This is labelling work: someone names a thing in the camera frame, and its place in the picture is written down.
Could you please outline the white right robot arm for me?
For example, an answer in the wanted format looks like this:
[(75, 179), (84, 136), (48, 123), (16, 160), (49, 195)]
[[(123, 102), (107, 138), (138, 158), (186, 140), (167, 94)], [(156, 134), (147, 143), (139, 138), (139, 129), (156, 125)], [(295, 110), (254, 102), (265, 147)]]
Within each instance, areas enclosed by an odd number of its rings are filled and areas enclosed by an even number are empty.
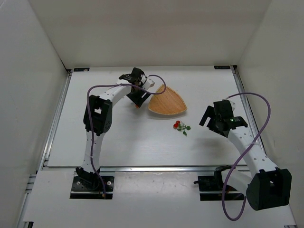
[(254, 142), (248, 124), (241, 116), (234, 116), (230, 101), (222, 100), (208, 106), (200, 125), (226, 137), (239, 151), (249, 151), (242, 158), (250, 176), (238, 170), (229, 172), (231, 166), (217, 167), (214, 171), (215, 182), (220, 189), (229, 185), (242, 193), (252, 209), (263, 209), (286, 206), (289, 204), (292, 175), (288, 169), (280, 169)]

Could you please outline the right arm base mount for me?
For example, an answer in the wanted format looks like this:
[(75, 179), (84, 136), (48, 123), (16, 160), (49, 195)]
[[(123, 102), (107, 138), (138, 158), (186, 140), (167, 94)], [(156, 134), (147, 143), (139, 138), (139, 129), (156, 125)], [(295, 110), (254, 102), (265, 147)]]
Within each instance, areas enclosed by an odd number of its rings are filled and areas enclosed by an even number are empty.
[[(220, 171), (225, 171), (229, 168), (231, 166), (217, 167), (212, 175), (200, 175), (197, 177), (193, 184), (199, 188), (200, 201), (221, 201), (224, 183)], [(242, 193), (227, 184), (224, 196), (225, 201), (241, 201), (243, 199), (244, 195)]]

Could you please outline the fake tomato sprig with leaves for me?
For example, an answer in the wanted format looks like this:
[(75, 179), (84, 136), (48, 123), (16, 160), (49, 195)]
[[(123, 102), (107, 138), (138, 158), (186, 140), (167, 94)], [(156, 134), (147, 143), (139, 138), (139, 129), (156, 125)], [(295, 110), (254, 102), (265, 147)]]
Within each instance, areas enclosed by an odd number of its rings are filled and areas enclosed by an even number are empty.
[(184, 136), (187, 136), (187, 131), (190, 131), (191, 127), (186, 125), (184, 122), (177, 120), (173, 125), (173, 129), (177, 130), (178, 132), (182, 132)]

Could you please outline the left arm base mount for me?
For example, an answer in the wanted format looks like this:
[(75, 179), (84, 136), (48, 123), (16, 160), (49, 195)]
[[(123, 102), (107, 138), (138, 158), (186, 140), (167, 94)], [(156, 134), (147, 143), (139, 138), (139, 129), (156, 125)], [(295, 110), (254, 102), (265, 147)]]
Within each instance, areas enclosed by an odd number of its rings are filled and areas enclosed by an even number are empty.
[(103, 183), (94, 172), (76, 168), (70, 191), (71, 199), (111, 200), (114, 191), (114, 176), (102, 176)]

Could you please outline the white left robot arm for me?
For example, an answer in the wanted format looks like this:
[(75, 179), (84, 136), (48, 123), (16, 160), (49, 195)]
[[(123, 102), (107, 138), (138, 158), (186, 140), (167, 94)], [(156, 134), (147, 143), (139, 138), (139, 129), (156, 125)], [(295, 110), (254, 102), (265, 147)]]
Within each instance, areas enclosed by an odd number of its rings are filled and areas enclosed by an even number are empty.
[(148, 92), (154, 82), (127, 82), (119, 79), (113, 85), (95, 85), (89, 88), (86, 97), (86, 108), (83, 118), (86, 131), (84, 160), (76, 173), (80, 182), (89, 190), (105, 190), (104, 179), (100, 176), (99, 158), (105, 134), (110, 130), (113, 118), (113, 107), (127, 96), (137, 106), (151, 95)]

